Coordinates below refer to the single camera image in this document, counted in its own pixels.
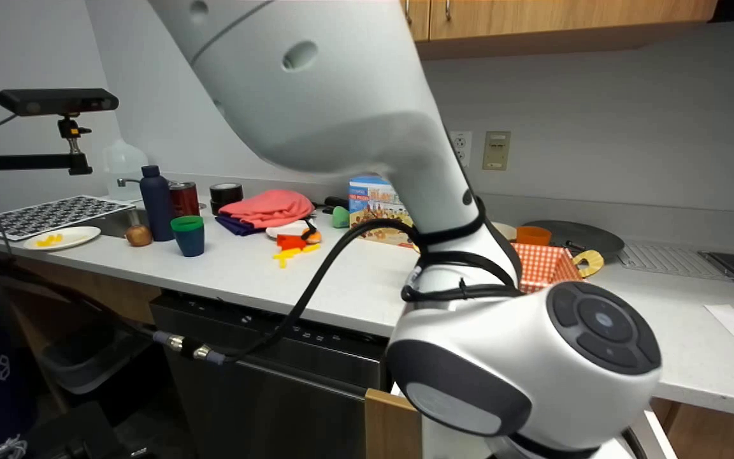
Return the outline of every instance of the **white countertop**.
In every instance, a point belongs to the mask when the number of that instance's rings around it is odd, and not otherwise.
[[[20,248],[15,254],[286,313],[341,236],[326,220],[326,215],[318,215],[323,248],[294,257],[286,268],[275,264],[275,242],[266,236],[234,238],[211,220],[207,220],[207,254],[202,257],[182,257],[177,242],[131,248],[117,238],[100,238],[58,254]],[[416,260],[416,250],[367,241],[353,242],[323,279],[304,319],[388,336],[402,311],[401,285]],[[732,280],[610,265],[592,283],[611,289],[653,325],[665,363],[659,399],[734,414],[734,336],[706,311],[706,306],[734,306]]]

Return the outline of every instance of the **dish rack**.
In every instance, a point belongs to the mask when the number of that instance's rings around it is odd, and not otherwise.
[[[0,226],[7,241],[30,241],[33,236],[75,228],[86,220],[107,217],[134,210],[128,203],[116,203],[106,196],[70,196],[58,203],[30,204],[20,210],[0,213]]]

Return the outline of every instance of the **blue bottle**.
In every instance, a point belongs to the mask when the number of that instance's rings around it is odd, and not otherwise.
[[[154,241],[172,241],[172,203],[169,203],[169,181],[162,177],[158,167],[144,167],[140,195],[149,215],[149,228]]]

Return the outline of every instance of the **electrical outlet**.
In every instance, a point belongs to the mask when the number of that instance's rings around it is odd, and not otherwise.
[[[484,146],[484,171],[506,171],[509,163],[509,141],[507,130],[490,130]]]
[[[448,141],[452,141],[455,157],[464,167],[470,167],[473,163],[473,130],[452,130]]]

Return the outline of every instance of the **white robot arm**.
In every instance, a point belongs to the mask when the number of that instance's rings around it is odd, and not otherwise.
[[[397,0],[151,0],[237,135],[301,171],[383,171],[425,256],[388,366],[428,419],[595,454],[650,401],[660,352],[583,283],[517,297],[521,260],[452,152]]]

